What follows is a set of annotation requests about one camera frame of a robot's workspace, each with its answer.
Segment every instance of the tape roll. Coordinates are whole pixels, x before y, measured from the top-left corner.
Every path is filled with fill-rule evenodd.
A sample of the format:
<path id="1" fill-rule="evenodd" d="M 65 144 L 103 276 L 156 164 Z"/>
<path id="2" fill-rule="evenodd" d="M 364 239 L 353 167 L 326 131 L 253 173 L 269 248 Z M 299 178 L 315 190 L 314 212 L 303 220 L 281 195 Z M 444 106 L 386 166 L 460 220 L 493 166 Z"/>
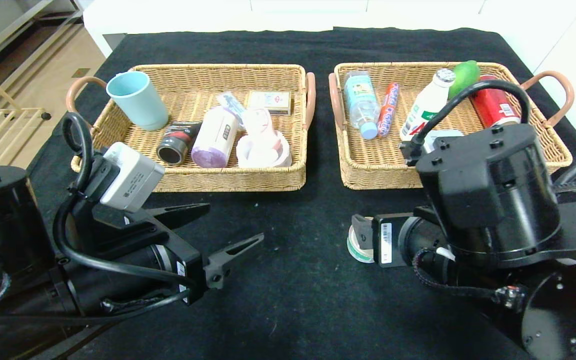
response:
<path id="1" fill-rule="evenodd" d="M 375 262 L 375 258 L 373 257 L 373 249 L 364 250 L 359 248 L 359 242 L 357 241 L 357 235 L 355 234 L 355 230 L 353 226 L 350 225 L 348 228 L 348 238 L 346 240 L 346 244 L 348 246 L 348 253 L 352 255 L 358 262 L 372 264 Z"/>

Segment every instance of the basket handle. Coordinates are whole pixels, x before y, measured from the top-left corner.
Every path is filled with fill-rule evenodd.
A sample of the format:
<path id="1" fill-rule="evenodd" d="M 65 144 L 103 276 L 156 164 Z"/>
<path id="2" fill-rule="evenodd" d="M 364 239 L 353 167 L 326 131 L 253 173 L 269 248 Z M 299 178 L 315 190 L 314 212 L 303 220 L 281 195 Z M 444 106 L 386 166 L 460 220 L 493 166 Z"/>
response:
<path id="1" fill-rule="evenodd" d="M 84 85 L 88 83 L 95 83 L 104 89 L 106 88 L 106 82 L 98 77 L 84 76 L 75 80 L 75 82 L 70 85 L 68 92 L 66 92 L 66 109 L 68 109 L 69 112 L 78 113 L 75 108 L 75 98 L 77 98 L 77 95 L 82 91 Z"/>
<path id="2" fill-rule="evenodd" d="M 560 120 L 562 120 L 562 118 L 570 110 L 570 107 L 572 107 L 572 103 L 575 100 L 575 91 L 572 88 L 572 84 L 570 83 L 568 78 L 565 77 L 562 73 L 557 71 L 551 71 L 551 70 L 542 71 L 537 75 L 531 77 L 528 81 L 521 84 L 521 88 L 527 90 L 528 88 L 532 87 L 537 82 L 539 82 L 540 79 L 546 76 L 552 76 L 553 78 L 555 78 L 561 84 L 561 86 L 564 88 L 564 91 L 566 92 L 566 102 L 564 102 L 564 105 L 545 123 L 545 125 L 555 126 Z"/>
<path id="3" fill-rule="evenodd" d="M 328 87 L 330 88 L 330 103 L 334 114 L 334 123 L 339 130 L 344 129 L 344 112 L 341 109 L 341 101 L 337 86 L 337 78 L 334 73 L 328 75 Z"/>
<path id="4" fill-rule="evenodd" d="M 313 123 L 315 116 L 315 98 L 317 91 L 315 90 L 315 74 L 312 72 L 306 73 L 306 119 L 303 123 L 303 129 L 308 130 Z"/>

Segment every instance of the soda can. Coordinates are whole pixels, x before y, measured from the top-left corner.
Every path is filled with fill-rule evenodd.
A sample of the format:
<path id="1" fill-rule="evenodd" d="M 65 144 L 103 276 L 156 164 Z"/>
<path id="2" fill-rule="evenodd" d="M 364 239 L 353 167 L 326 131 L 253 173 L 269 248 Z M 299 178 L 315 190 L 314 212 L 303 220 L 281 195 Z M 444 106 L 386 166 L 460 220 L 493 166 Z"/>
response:
<path id="1" fill-rule="evenodd" d="M 479 80 L 495 80 L 494 75 L 482 75 Z M 521 119 L 510 105 L 506 92 L 500 89 L 481 89 L 470 100 L 484 128 L 494 125 L 519 124 Z"/>

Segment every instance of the water bottle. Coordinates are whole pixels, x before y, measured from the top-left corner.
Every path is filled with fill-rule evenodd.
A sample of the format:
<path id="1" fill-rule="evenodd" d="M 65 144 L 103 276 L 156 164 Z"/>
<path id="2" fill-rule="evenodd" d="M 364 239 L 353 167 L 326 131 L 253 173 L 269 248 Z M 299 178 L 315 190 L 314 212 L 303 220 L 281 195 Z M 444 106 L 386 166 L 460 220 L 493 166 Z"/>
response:
<path id="1" fill-rule="evenodd" d="M 368 71 L 349 71 L 343 91 L 352 127 L 359 129 L 362 138 L 374 139 L 378 132 L 377 120 L 381 107 Z"/>

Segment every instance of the table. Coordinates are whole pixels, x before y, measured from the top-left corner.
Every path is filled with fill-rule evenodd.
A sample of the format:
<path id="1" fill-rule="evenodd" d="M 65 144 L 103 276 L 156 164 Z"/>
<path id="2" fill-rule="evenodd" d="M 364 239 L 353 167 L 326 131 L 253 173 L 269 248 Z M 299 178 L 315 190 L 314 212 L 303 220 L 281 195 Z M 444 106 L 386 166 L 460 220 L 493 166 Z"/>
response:
<path id="1" fill-rule="evenodd" d="M 346 249 L 352 214 L 409 212 L 420 189 L 343 187 L 327 75 L 343 62 L 498 62 L 521 83 L 531 73 L 493 32 L 346 29 L 323 32 L 220 32 L 128 35 L 96 75 L 109 80 L 137 64 L 300 64 L 317 77 L 307 180 L 284 193 L 156 193 L 146 208 L 210 202 L 210 214 L 178 230 L 204 254 L 265 232 L 263 254 L 233 272 L 221 291 L 191 307 L 175 303 L 125 321 L 72 359 L 529 359 L 467 301 L 424 287 L 412 269 L 381 269 Z M 529 95 L 547 117 L 557 107 L 544 89 Z M 77 108 L 90 121 L 107 102 L 89 87 Z M 576 159 L 576 132 L 557 132 Z M 29 167 L 46 224 L 74 173 L 55 131 Z"/>

